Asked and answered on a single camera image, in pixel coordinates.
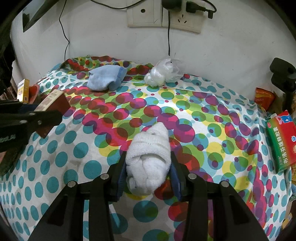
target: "wall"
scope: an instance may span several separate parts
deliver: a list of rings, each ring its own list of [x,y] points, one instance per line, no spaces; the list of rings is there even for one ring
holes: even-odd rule
[[[113,6],[125,1],[101,0]],[[218,12],[206,19],[201,34],[171,30],[171,55],[183,60],[186,72],[221,83],[250,99],[255,88],[272,90],[269,65],[279,57],[296,66],[296,41],[280,17],[263,0],[212,0]],[[19,14],[12,25],[18,82],[37,82],[64,61],[67,41],[58,22],[64,1],[22,32]],[[88,0],[69,0],[61,18],[70,39],[67,58],[110,55],[153,63],[167,55],[166,28],[128,28],[126,11]]]

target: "wall socket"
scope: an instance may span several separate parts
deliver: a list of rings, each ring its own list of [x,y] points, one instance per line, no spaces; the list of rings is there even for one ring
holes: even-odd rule
[[[127,0],[132,5],[138,0]],[[163,9],[161,0],[146,0],[127,9],[128,27],[161,27]]]
[[[199,0],[191,0],[200,6],[205,6],[205,2]],[[180,12],[170,13],[170,27],[182,30],[188,30],[196,33],[201,33],[202,25],[205,20],[204,12],[197,11],[196,13],[186,12],[187,1],[182,0],[182,10]],[[168,11],[163,9],[163,27],[168,27]]]

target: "colorful tablecloth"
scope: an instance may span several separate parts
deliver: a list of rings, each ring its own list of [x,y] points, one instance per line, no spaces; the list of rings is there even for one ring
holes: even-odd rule
[[[94,93],[86,86],[88,71],[105,64],[128,68],[127,76],[116,91]],[[229,181],[269,239],[276,239],[291,195],[291,170],[274,171],[266,113],[233,90],[190,74],[152,88],[143,80],[151,68],[108,56],[75,58],[39,81],[42,93],[64,90],[71,108],[48,137],[34,133],[0,178],[0,202],[20,240],[29,238],[65,184],[106,172],[132,138],[156,122],[169,130],[179,162],[206,181]],[[169,180],[150,196],[133,196],[126,188],[110,205],[115,240],[181,241],[187,207],[173,196]],[[83,236],[88,240],[88,201]],[[212,237],[210,202],[208,240]]]

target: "folded sock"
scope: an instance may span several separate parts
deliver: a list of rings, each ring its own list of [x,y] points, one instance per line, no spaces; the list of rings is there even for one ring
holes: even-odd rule
[[[127,185],[137,196],[153,193],[170,169],[168,130],[158,122],[133,138],[126,154]]]
[[[118,65],[103,65],[89,72],[87,87],[95,91],[103,91],[109,88],[116,90],[123,81],[127,69]]]

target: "brown box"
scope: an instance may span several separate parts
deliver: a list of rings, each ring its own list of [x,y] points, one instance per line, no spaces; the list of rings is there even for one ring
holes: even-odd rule
[[[70,108],[70,104],[66,96],[61,90],[53,90],[34,111],[58,110],[62,115]],[[54,126],[46,126],[39,128],[36,132],[42,138],[45,138]]]

